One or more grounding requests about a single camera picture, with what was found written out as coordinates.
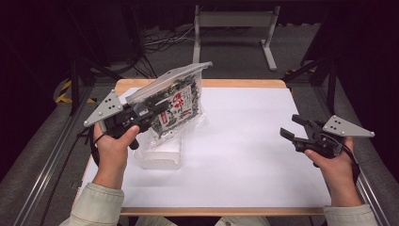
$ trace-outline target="triangular metal plate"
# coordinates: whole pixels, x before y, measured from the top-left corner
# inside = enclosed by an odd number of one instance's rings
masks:
[[[86,127],[97,121],[107,119],[123,110],[118,94],[112,89],[101,104],[91,113],[90,117],[84,122]]]
[[[323,131],[340,137],[374,137],[375,133],[361,128],[338,116],[332,116],[323,127]]]

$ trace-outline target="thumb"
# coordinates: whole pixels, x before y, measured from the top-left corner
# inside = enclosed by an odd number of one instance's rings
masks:
[[[319,153],[313,151],[313,150],[306,150],[305,155],[313,161],[314,164],[319,166],[320,168],[324,165],[326,159],[320,155]]]
[[[138,132],[140,131],[140,128],[136,125],[130,127],[122,137],[120,137],[118,140],[124,145],[124,146],[129,146],[133,140],[135,140]]]

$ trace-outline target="person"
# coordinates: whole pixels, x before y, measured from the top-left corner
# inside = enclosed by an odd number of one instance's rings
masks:
[[[97,174],[92,183],[84,188],[72,208],[71,216],[61,223],[62,226],[118,224],[124,198],[121,186],[127,165],[127,147],[136,138],[138,132],[138,126],[133,126],[119,139],[102,136],[97,141],[101,159]],[[95,124],[94,139],[100,137],[102,133],[100,125]],[[351,151],[353,150],[353,138],[346,138],[344,144]],[[351,159],[345,152],[332,159],[324,158],[312,150],[306,150],[305,155],[320,167],[330,189],[331,206],[324,208],[328,226],[377,225],[370,206],[363,204],[357,193],[352,179]],[[235,219],[237,218],[224,218],[220,222]],[[154,222],[158,222],[156,225],[159,225],[159,222],[174,225],[164,218],[146,220],[152,222],[152,225],[155,225]]]

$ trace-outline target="white paper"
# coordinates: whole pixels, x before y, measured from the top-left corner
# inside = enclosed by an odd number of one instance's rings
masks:
[[[279,135],[306,137],[288,89],[203,88],[201,102],[206,124],[184,136],[179,169],[142,169],[129,152],[122,207],[330,204],[320,170]],[[82,187],[97,171],[90,161]]]

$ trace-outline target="hand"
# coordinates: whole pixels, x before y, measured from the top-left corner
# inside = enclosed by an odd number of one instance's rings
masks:
[[[344,144],[353,152],[353,138],[347,137]],[[341,152],[339,156],[331,159],[324,158],[312,150],[306,150],[305,155],[320,167],[330,188],[331,206],[361,205],[352,178],[352,160],[345,152]]]
[[[119,139],[103,136],[97,141],[100,164],[93,184],[121,189],[123,174],[127,165],[128,146],[138,134],[138,126],[133,126]],[[94,140],[103,134],[100,124],[94,125]]]

